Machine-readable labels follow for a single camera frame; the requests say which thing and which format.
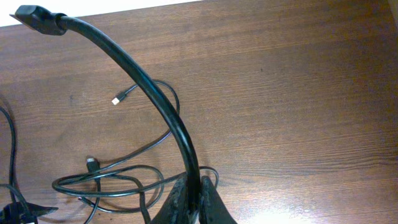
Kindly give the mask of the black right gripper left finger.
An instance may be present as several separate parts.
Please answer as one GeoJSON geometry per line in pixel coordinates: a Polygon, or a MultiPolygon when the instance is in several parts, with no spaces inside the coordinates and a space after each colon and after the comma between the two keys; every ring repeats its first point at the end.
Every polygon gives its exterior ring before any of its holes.
{"type": "Polygon", "coordinates": [[[186,175],[174,183],[166,201],[150,224],[187,224],[189,222],[186,175]]]}

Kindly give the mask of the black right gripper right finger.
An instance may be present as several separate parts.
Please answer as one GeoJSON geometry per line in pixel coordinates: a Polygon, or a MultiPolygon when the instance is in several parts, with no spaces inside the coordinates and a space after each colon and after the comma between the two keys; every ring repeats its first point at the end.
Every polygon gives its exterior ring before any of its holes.
{"type": "Polygon", "coordinates": [[[200,224],[237,224],[208,176],[201,178],[200,224]]]}

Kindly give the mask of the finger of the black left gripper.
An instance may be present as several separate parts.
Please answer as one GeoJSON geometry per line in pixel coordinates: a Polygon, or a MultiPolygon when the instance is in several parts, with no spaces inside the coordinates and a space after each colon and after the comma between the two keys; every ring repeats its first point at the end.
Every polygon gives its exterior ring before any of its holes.
{"type": "Polygon", "coordinates": [[[1,210],[1,224],[38,223],[37,218],[56,212],[58,207],[43,207],[28,203],[30,215],[26,214],[20,202],[10,203],[1,210]]]}

